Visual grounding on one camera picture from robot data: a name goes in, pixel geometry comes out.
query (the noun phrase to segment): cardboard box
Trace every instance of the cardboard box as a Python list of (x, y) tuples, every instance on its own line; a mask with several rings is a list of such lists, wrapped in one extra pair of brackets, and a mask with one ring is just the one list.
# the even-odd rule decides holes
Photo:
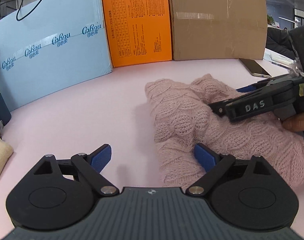
[(0, 92), (10, 111), (111, 71), (101, 0), (42, 0), (22, 21), (16, 11), (0, 20)]
[(102, 0), (114, 67), (172, 60), (168, 0)]
[(262, 59), (265, 0), (169, 0), (174, 60)]

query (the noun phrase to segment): light blue box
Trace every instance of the light blue box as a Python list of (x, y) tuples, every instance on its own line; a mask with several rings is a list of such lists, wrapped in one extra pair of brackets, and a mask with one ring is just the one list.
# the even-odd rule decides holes
[(43, 0), (22, 21), (16, 13), (0, 20), (0, 91), (10, 111), (111, 72), (101, 0)]

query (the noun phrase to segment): pink table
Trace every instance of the pink table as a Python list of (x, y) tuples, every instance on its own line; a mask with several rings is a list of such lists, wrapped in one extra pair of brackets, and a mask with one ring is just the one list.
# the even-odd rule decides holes
[[(258, 61), (271, 75), (287, 71)], [(114, 69), (99, 77), (46, 96), (12, 112), (4, 139), (15, 152), (0, 177), (0, 239), (13, 229), (5, 200), (11, 189), (45, 154), (68, 159), (91, 153), (104, 143), (112, 160), (102, 174), (117, 187), (157, 187), (158, 164), (153, 125), (144, 86), (160, 78), (190, 83), (210, 73), (240, 88), (261, 78), (238, 60), (162, 62)], [(292, 228), (304, 237), (304, 185), (296, 190), (300, 209)]]

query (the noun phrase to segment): pink sweater sleeve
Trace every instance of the pink sweater sleeve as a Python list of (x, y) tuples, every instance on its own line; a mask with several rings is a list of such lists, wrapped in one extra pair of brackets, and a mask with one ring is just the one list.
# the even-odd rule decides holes
[(304, 139), (282, 128), (272, 114), (261, 114), (231, 124), (215, 115), (207, 104), (241, 93), (205, 75), (186, 85), (169, 79), (148, 83), (145, 93), (155, 125), (160, 175), (165, 187), (184, 190), (204, 169), (193, 155), (202, 142), (217, 153), (239, 159), (262, 155), (291, 186), (304, 182)]

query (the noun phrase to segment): human hand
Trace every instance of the human hand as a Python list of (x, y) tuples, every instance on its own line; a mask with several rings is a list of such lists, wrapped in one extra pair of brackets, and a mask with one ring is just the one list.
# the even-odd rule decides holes
[(294, 115), (282, 123), (283, 128), (291, 132), (304, 131), (304, 113)]

